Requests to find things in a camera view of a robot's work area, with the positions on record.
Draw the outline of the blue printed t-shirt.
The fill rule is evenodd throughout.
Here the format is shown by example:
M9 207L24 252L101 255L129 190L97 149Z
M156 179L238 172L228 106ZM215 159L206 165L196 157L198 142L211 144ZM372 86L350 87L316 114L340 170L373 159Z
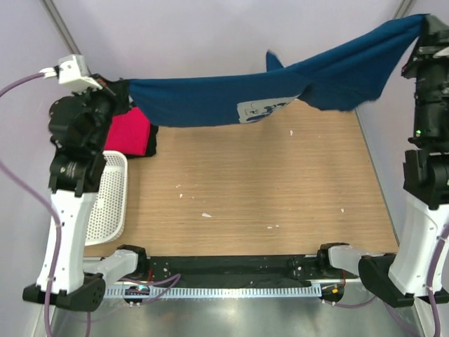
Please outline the blue printed t-shirt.
M189 128L250 124L294 100L319 110L351 111L377 100L424 14L390 20L345 44L284 67L267 51L257 74L131 79L129 95L157 126Z

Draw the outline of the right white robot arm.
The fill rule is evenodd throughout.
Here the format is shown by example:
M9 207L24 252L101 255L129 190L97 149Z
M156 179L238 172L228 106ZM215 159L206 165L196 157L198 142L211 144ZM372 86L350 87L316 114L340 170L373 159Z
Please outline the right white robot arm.
M441 273L448 255L448 26L420 16L420 32L401 74L415 80L413 136L405 152L406 223L398 252L369 253L348 244L321 246L318 273L340 270L360 277L372 294L393 308L416 298L446 304Z

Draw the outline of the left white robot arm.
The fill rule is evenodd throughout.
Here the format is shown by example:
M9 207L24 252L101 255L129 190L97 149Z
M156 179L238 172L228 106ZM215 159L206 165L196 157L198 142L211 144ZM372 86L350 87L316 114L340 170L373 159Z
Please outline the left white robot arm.
M97 310L108 286L124 277L142 280L149 272L145 249L133 245L121 245L95 267L83 268L88 221L106 165L107 134L112 118L133 106L126 81L108 81L99 74L91 78L93 84L49 109L55 155L48 187L55 215L41 273L22 293L25 301L73 312Z

